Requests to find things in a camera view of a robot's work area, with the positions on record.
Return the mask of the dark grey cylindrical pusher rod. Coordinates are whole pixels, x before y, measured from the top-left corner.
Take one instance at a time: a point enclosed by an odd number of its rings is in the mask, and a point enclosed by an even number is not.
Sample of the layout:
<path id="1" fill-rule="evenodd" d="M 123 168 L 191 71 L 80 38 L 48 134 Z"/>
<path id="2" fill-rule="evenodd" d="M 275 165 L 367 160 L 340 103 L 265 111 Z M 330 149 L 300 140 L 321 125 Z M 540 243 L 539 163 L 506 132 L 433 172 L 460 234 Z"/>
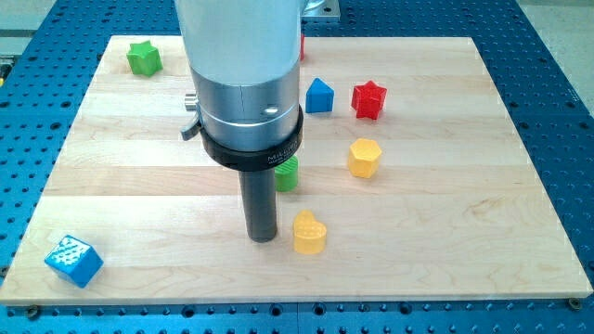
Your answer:
<path id="1" fill-rule="evenodd" d="M 239 182 L 248 236 L 259 243 L 272 240 L 278 231 L 274 170 L 240 172 Z"/>

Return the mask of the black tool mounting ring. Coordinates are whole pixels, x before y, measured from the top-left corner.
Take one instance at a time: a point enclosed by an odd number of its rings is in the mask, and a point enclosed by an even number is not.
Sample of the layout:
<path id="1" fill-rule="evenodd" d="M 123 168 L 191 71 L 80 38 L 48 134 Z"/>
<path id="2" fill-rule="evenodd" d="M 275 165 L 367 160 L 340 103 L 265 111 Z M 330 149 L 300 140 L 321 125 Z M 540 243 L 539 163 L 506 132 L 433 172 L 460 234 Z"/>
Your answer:
<path id="1" fill-rule="evenodd" d="M 237 151 L 226 148 L 200 130 L 202 145 L 218 164 L 240 172 L 259 172 L 275 168 L 292 157 L 303 139 L 303 109 L 299 106 L 298 121 L 291 134 L 280 144 L 259 151 Z"/>

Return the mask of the red block behind arm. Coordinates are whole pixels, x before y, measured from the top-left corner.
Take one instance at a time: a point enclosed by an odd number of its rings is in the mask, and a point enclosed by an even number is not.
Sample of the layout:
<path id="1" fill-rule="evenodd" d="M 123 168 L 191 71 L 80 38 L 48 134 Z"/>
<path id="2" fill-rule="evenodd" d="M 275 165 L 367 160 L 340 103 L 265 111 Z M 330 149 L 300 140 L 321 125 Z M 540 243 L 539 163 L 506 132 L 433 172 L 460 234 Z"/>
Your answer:
<path id="1" fill-rule="evenodd" d="M 304 36 L 303 33 L 301 33 L 301 36 L 300 36 L 300 56 L 299 56 L 299 60 L 300 61 L 303 61 L 304 60 L 304 39 L 305 39 L 305 36 Z"/>

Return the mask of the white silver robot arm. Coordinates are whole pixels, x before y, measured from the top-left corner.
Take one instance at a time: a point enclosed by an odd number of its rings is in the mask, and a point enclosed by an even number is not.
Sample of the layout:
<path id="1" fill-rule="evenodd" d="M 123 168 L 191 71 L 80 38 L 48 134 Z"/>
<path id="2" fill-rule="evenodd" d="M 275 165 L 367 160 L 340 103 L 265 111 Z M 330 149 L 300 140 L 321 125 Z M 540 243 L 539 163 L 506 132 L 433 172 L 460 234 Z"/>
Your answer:
<path id="1" fill-rule="evenodd" d="M 247 234 L 256 242 L 278 231 L 275 167 L 302 141 L 299 103 L 299 0 L 176 0 L 196 97 L 195 120 L 182 136 L 200 135 L 219 164 L 239 173 Z"/>

